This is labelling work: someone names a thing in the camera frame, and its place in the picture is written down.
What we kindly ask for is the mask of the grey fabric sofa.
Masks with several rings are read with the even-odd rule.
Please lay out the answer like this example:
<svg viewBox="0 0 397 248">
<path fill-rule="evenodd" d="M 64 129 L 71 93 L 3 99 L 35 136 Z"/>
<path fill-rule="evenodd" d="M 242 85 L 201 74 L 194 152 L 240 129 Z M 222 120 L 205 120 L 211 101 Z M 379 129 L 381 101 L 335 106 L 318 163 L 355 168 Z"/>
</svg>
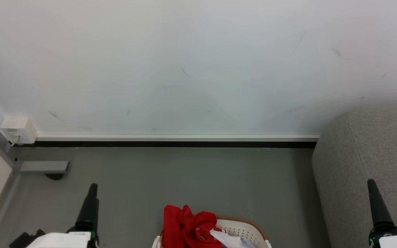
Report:
<svg viewBox="0 0 397 248">
<path fill-rule="evenodd" d="M 312 168 L 331 248 L 369 248 L 369 179 L 397 226 L 397 106 L 337 117 L 318 139 Z"/>
</svg>

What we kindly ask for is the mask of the white wall trunking strip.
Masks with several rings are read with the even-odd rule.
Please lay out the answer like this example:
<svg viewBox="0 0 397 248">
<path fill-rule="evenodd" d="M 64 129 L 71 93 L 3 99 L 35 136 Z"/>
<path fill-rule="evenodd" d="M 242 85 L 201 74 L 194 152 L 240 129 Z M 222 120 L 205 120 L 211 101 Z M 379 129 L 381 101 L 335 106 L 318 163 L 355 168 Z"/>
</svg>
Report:
<svg viewBox="0 0 397 248">
<path fill-rule="evenodd" d="M 316 142 L 320 135 L 38 134 L 38 142 Z"/>
</svg>

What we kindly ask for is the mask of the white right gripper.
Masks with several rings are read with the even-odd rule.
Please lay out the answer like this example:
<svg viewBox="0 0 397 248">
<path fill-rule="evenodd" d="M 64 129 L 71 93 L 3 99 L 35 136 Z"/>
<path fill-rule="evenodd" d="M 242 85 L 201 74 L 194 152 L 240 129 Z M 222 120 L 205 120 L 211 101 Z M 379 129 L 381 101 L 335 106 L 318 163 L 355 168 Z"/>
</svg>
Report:
<svg viewBox="0 0 397 248">
<path fill-rule="evenodd" d="M 397 248 L 397 227 L 391 218 L 374 179 L 367 180 L 373 229 L 369 233 L 370 248 Z"/>
</svg>

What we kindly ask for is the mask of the grey metal foot bar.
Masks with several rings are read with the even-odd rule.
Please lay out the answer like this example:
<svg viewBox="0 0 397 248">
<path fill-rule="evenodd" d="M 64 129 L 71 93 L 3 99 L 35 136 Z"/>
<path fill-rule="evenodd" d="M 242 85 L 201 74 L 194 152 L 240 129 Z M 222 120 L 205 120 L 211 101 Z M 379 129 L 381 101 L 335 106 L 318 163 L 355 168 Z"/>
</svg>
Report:
<svg viewBox="0 0 397 248">
<path fill-rule="evenodd" d="M 21 173 L 66 173 L 69 161 L 23 161 Z"/>
</svg>

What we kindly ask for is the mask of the red garment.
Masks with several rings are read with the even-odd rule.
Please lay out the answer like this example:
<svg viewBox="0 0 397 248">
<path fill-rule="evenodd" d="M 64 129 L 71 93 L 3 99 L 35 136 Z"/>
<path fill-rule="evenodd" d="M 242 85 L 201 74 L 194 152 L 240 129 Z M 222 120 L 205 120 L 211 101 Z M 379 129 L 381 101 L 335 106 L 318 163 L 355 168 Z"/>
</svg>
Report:
<svg viewBox="0 0 397 248">
<path fill-rule="evenodd" d="M 162 248 L 223 248 L 210 231 L 217 228 L 214 213 L 193 214 L 188 205 L 183 208 L 167 205 L 163 212 Z"/>
</svg>

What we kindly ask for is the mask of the white cloth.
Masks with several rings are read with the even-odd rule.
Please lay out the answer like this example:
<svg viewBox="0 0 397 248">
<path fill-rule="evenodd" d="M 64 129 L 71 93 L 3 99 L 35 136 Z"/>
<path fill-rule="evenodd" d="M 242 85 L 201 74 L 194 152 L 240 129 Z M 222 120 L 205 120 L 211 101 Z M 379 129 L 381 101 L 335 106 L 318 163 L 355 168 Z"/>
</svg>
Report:
<svg viewBox="0 0 397 248">
<path fill-rule="evenodd" d="M 214 239 L 221 242 L 224 248 L 255 248 L 250 241 L 238 236 L 230 236 L 226 231 L 213 229 L 210 231 L 210 234 Z"/>
</svg>

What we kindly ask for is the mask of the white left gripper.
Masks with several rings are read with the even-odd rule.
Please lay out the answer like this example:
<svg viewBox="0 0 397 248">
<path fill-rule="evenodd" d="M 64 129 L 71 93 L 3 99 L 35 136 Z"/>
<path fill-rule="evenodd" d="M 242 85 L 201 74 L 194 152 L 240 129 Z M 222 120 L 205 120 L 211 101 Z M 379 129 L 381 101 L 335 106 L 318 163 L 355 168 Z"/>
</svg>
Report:
<svg viewBox="0 0 397 248">
<path fill-rule="evenodd" d="M 84 199 L 75 226 L 66 233 L 48 233 L 36 238 L 26 248 L 99 248 L 98 184 L 92 183 Z"/>
</svg>

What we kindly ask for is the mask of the black baseboard strip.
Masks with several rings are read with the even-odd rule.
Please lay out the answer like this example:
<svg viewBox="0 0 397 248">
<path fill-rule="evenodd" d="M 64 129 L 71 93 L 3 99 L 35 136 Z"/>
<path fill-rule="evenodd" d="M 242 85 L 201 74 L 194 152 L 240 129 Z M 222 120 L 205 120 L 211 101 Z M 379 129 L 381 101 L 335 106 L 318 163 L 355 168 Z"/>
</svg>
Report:
<svg viewBox="0 0 397 248">
<path fill-rule="evenodd" d="M 175 147 L 175 148 L 315 148 L 317 142 L 235 142 L 235 141 L 38 141 L 15 147 Z"/>
</svg>

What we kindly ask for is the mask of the white wall socket box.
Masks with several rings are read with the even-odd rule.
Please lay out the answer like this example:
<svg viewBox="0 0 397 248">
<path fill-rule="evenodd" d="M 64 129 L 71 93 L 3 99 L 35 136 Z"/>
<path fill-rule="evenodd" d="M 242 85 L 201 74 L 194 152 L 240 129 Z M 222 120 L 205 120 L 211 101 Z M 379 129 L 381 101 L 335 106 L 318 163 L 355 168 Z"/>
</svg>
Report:
<svg viewBox="0 0 397 248">
<path fill-rule="evenodd" d="M 38 136 L 33 122 L 24 116 L 6 117 L 0 129 L 5 138 L 15 144 L 32 144 Z"/>
</svg>

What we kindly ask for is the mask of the white laundry basket brown rim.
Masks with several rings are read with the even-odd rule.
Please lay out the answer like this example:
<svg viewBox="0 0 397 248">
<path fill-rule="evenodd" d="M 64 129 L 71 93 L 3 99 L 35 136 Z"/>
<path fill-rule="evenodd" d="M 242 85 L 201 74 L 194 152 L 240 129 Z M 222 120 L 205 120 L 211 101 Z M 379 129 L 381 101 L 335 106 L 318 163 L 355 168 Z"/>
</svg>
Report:
<svg viewBox="0 0 397 248">
<path fill-rule="evenodd" d="M 226 231 L 230 236 L 238 236 L 242 239 L 250 241 L 255 248 L 272 248 L 269 238 L 263 229 L 252 222 L 249 219 L 234 218 L 230 216 L 216 216 L 217 225 L 216 227 L 221 229 L 221 231 Z M 152 248 L 162 248 L 161 247 L 161 235 L 155 238 Z"/>
</svg>

